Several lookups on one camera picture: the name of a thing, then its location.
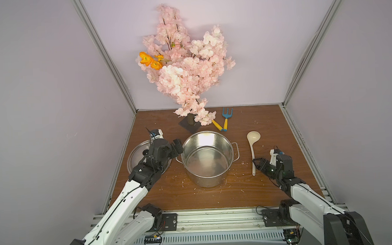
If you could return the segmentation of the cream plastic ladle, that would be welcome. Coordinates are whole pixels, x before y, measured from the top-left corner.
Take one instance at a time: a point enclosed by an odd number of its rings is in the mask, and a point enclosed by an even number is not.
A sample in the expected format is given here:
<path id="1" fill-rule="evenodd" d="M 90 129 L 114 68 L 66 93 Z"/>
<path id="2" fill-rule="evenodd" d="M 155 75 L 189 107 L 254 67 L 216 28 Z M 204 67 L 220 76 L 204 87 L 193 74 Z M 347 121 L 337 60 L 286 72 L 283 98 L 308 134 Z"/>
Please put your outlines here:
<path id="1" fill-rule="evenodd" d="M 256 166 L 253 163 L 253 160 L 255 159 L 255 152 L 254 152 L 253 146 L 256 142 L 258 142 L 260 140 L 261 134 L 257 131 L 250 131 L 246 137 L 247 137 L 248 143 L 250 145 L 250 150 L 251 150 L 251 155 L 252 155 L 252 175 L 255 176 L 256 175 Z"/>

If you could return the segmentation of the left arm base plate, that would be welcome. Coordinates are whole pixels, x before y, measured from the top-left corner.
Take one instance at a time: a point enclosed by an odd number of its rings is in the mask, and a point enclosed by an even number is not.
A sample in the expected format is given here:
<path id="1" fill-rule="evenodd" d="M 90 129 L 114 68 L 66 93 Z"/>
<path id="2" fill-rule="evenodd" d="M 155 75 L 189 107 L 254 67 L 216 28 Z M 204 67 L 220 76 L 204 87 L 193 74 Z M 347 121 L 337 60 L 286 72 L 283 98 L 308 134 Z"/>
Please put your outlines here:
<path id="1" fill-rule="evenodd" d="M 178 222 L 177 213 L 160 214 L 154 218 L 154 223 L 149 232 L 176 231 Z"/>

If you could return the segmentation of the steel pot lid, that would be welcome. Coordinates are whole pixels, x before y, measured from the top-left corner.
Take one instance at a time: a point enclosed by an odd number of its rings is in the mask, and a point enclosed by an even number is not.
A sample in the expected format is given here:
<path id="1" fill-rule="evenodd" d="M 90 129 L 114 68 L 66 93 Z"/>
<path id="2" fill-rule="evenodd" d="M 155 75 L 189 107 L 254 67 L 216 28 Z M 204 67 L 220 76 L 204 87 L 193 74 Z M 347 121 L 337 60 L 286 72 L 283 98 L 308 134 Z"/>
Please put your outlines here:
<path id="1" fill-rule="evenodd" d="M 136 165 L 146 163 L 146 157 L 149 152 L 150 143 L 150 140 L 143 141 L 132 150 L 127 162 L 129 173 L 132 173 Z"/>

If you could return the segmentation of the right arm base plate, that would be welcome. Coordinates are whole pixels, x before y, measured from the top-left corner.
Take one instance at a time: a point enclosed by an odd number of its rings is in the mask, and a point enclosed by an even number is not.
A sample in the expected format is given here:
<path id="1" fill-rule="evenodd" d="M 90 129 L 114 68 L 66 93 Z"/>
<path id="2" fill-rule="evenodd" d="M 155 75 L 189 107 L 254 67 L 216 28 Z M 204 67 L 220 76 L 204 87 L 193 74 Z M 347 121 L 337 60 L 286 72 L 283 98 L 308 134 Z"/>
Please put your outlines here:
<path id="1" fill-rule="evenodd" d="M 266 227 L 286 227 L 295 225 L 292 221 L 284 219 L 279 209 L 261 209 L 258 211 L 258 214 L 262 216 L 263 222 Z"/>

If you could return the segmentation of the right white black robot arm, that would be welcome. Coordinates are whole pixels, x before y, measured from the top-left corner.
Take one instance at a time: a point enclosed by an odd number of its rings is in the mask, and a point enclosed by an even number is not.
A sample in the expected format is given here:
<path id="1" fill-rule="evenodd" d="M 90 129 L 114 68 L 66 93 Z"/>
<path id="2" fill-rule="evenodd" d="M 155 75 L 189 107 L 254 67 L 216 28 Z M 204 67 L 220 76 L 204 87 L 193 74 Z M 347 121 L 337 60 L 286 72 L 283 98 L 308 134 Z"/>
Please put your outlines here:
<path id="1" fill-rule="evenodd" d="M 279 206 L 282 222 L 299 224 L 322 245 L 374 245 L 362 215 L 333 204 L 296 177 L 291 156 L 273 149 L 270 159 L 252 163 L 289 197 Z"/>

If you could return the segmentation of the stainless steel pot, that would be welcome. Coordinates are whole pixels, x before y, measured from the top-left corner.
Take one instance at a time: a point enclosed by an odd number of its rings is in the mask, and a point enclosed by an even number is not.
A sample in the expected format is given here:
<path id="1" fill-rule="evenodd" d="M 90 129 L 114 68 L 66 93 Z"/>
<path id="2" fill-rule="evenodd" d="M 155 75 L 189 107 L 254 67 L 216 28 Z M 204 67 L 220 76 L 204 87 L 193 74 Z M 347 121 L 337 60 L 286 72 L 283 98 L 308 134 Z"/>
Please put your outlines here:
<path id="1" fill-rule="evenodd" d="M 203 188 L 221 185 L 232 164 L 240 158 L 238 144 L 215 131 L 194 133 L 184 142 L 183 149 L 176 161 Z"/>

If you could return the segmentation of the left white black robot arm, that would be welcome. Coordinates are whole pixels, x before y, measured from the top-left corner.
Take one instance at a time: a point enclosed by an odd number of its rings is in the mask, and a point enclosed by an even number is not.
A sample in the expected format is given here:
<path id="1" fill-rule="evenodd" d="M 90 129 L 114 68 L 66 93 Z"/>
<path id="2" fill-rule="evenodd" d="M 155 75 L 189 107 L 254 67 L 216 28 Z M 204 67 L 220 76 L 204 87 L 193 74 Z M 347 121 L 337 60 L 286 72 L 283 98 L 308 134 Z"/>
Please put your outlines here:
<path id="1" fill-rule="evenodd" d="M 179 139 L 170 143 L 162 136 L 152 139 L 149 146 L 103 218 L 83 239 L 75 239 L 70 245 L 131 245 L 150 229 L 161 227 L 162 210 L 152 204 L 141 208 L 129 224 L 126 221 L 161 178 L 168 162 L 184 149 Z"/>

